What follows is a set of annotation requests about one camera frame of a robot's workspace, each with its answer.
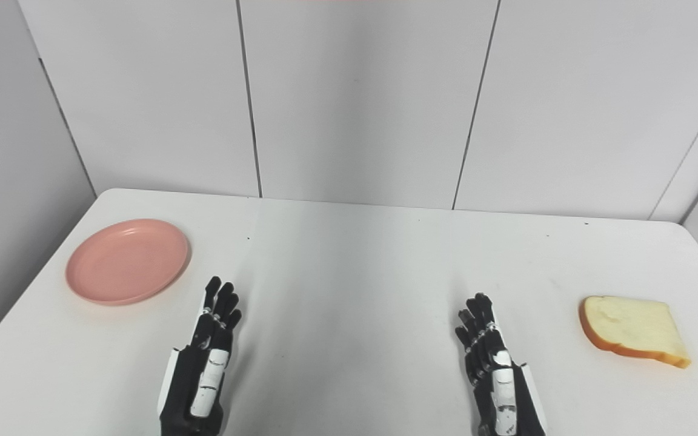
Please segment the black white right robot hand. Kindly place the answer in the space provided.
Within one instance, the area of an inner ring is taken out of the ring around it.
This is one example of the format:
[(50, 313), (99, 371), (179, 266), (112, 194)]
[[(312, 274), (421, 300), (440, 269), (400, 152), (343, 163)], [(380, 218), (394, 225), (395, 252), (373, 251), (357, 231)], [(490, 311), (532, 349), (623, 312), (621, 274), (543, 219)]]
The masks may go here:
[(546, 435), (548, 424), (531, 367), (518, 364), (506, 346), (493, 301), (477, 293), (458, 312), (455, 328), (464, 349), (468, 382), (473, 387), (479, 435)]

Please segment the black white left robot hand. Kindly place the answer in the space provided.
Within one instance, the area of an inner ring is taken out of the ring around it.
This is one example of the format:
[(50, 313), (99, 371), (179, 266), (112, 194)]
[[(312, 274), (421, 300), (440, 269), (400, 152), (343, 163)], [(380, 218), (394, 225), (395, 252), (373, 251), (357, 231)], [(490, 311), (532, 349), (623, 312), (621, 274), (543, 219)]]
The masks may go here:
[(190, 343), (171, 350), (158, 399), (162, 435), (218, 435), (224, 421), (221, 392), (242, 318), (240, 297), (218, 276), (205, 287)]

